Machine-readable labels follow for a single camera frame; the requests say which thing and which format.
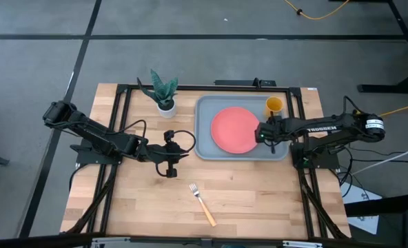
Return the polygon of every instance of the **yellow cable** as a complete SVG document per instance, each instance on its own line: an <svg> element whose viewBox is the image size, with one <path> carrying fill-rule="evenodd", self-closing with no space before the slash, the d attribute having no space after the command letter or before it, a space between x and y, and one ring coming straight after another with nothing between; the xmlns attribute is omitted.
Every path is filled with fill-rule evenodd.
<svg viewBox="0 0 408 248"><path fill-rule="evenodd" d="M296 12L298 12L298 8L296 8L292 3L290 3L288 0L284 0L288 3L288 5L290 5ZM323 17L309 17L306 14L304 14L302 11L300 11L300 15L302 15L303 17L310 19L310 20L321 20L324 18L329 17L330 15L336 13L339 9L341 9L343 6L345 6L345 4L347 4L350 0L346 0L344 3L342 3L341 6L339 6L338 8L336 8L335 10L333 10L332 12L330 12L329 14L324 15Z"/></svg>
<svg viewBox="0 0 408 248"><path fill-rule="evenodd" d="M398 110L394 110L394 111L390 111L390 112L386 112L386 113L380 114L379 116L380 116L380 117L382 117L382 116L387 116L388 114L393 114L393 113L396 113L396 112L399 112L399 111L402 111L402 110L407 110L407 109L408 109L408 106L407 106L407 107L399 108Z"/></svg>

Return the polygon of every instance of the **green leaves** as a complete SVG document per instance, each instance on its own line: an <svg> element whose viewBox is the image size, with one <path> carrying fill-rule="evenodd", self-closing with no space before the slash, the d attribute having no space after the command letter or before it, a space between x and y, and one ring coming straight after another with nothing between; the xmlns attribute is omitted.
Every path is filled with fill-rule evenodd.
<svg viewBox="0 0 408 248"><path fill-rule="evenodd" d="M150 70L152 76L152 84L154 85L154 91L151 92L143 87L139 78L136 78L136 81L148 97L152 98L159 105L168 105L175 95L175 91L178 87L178 78L174 78L169 83L164 84L158 74L154 70Z"/></svg>

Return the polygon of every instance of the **yellow cup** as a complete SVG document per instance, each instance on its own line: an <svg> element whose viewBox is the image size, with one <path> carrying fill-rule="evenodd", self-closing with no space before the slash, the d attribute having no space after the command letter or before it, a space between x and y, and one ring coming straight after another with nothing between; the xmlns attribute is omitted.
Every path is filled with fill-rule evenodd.
<svg viewBox="0 0 408 248"><path fill-rule="evenodd" d="M283 106L282 101L278 97L271 96L265 102L264 115L267 118L269 118L272 113L276 116L283 109Z"/></svg>

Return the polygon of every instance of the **gray floor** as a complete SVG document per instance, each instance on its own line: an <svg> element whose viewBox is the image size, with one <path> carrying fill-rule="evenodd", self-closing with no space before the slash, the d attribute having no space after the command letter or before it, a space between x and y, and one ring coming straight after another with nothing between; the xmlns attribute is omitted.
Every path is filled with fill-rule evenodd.
<svg viewBox="0 0 408 248"><path fill-rule="evenodd" d="M293 2L313 16L339 5ZM407 1L396 4L408 25ZM93 7L94 0L0 1L0 34L83 34ZM281 0L103 0L94 34L400 34L400 29L388 6L377 3L350 3L328 19L310 21ZM41 116L65 94L80 45L0 41L0 156L11 160L0 167L0 238L16 235L50 135ZM401 41L91 41L72 102L88 114L97 83L134 83L137 76L149 82L151 68L163 78L178 76L180 84L259 77L281 86L317 87L326 115L340 113L345 94L369 112L408 105L408 95L356 91L360 83L394 84L408 76L408 45ZM408 149L408 110L385 123L384 141L353 146ZM69 145L78 142L61 137L32 235L59 231L76 158ZM347 155L340 160L346 165ZM408 194L408 164L386 164L359 179L383 196Z"/></svg>

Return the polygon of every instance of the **white pot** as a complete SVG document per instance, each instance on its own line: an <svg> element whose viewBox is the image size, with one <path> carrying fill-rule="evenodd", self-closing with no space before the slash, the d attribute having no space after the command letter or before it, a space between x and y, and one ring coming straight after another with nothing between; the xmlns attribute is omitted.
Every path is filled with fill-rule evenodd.
<svg viewBox="0 0 408 248"><path fill-rule="evenodd" d="M174 101L174 106L170 110L162 110L158 104L156 105L156 108L158 108L158 111L160 112L160 115L164 118L172 118L173 116L176 115L176 101Z"/></svg>

